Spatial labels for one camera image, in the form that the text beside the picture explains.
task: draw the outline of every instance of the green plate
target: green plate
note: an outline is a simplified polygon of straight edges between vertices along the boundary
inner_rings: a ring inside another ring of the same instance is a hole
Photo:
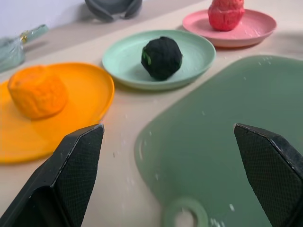
[[[164,208],[164,227],[182,208],[200,218],[197,226],[207,216],[226,227],[271,226],[247,180],[233,125],[282,135],[303,154],[302,71],[303,61],[282,57],[239,60],[146,126],[135,161]]]
[[[166,81],[155,81],[141,65],[143,47],[152,39],[167,36],[174,39],[182,54],[181,68]],[[185,86],[207,71],[214,59],[215,48],[205,38],[173,30],[149,31],[129,36],[112,45],[102,64],[117,81],[138,89],[166,90]]]

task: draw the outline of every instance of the black play dough ball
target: black play dough ball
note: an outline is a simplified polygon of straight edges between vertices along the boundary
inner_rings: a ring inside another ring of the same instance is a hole
[[[180,69],[182,53],[174,40],[162,36],[143,48],[141,64],[155,80],[167,80]]]

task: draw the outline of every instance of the pink plate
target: pink plate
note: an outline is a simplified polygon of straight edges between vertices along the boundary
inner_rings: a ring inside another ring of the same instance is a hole
[[[218,32],[210,26],[207,10],[202,10],[186,16],[182,25],[187,31],[205,37],[214,46],[236,48],[262,42],[273,33],[276,21],[269,15],[246,9],[241,22],[234,30]]]

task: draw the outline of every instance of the white wall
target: white wall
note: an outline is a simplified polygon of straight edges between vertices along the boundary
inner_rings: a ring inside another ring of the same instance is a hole
[[[0,37],[40,24],[54,28],[90,15],[84,0],[0,0]]]

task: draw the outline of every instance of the play dough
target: play dough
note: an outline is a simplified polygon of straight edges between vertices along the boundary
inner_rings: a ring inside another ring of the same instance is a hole
[[[21,114],[32,120],[59,113],[68,99],[61,79],[44,66],[18,71],[10,78],[8,89]]]
[[[151,40],[142,50],[141,64],[155,80],[163,81],[177,72],[182,64],[182,53],[171,38]]]
[[[218,31],[231,31],[245,13],[244,0],[213,0],[208,9],[209,23]]]

